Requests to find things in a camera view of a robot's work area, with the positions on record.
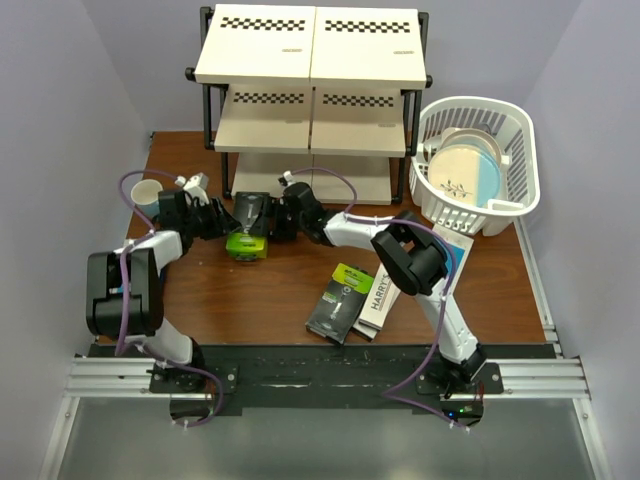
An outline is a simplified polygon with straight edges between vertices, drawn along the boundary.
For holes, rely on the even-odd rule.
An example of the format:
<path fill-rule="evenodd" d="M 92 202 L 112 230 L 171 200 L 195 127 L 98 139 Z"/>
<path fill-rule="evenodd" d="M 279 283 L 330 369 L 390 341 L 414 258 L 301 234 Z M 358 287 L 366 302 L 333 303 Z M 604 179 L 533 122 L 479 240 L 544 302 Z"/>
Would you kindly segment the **black green razor box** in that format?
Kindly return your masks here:
<path fill-rule="evenodd" d="M 238 261 L 265 259 L 268 253 L 269 235 L 258 234 L 258 216 L 261 201 L 266 192 L 237 192 L 234 199 L 233 217 L 241 223 L 241 230 L 227 237 L 226 251 Z"/>

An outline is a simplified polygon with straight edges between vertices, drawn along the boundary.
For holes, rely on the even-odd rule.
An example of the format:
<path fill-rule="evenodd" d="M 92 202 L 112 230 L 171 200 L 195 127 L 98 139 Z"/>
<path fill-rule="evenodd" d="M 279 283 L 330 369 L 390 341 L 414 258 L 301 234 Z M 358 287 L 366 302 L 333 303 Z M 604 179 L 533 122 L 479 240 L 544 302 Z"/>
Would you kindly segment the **black green razor package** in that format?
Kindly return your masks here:
<path fill-rule="evenodd" d="M 374 277 L 366 271 L 340 263 L 306 321 L 306 329 L 343 345 L 360 316 L 373 282 Z"/>

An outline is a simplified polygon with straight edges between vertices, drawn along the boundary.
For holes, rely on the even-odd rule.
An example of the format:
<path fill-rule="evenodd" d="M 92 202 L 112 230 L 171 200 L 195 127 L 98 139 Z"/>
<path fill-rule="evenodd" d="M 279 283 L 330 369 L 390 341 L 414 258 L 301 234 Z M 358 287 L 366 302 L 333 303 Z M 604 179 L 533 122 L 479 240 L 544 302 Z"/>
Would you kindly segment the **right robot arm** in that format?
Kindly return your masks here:
<path fill-rule="evenodd" d="M 426 357 L 409 377 L 386 390 L 386 397 L 422 374 L 434 354 L 439 355 L 452 390 L 466 393 L 480 382 L 487 355 L 450 299 L 457 271 L 455 253 L 413 212 L 377 217 L 328 209 L 304 182 L 288 184 L 280 198 L 269 201 L 267 212 L 292 224 L 315 244 L 375 252 L 393 284 L 413 297 L 426 316 L 438 315 L 432 323 L 436 337 Z"/>

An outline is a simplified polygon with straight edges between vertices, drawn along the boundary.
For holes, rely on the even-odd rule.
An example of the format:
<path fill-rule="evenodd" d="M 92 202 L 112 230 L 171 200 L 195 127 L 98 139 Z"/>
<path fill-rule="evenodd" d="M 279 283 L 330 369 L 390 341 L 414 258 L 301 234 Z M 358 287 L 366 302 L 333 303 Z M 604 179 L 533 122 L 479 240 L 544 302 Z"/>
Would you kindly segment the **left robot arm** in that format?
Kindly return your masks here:
<path fill-rule="evenodd" d="M 156 361 L 162 382 L 185 392 L 219 391 L 201 348 L 166 318 L 162 271 L 186 255 L 196 239 L 215 240 L 240 224 L 218 198 L 184 189 L 159 194 L 159 214 L 144 236 L 87 259 L 86 323 L 95 336 L 134 348 Z"/>

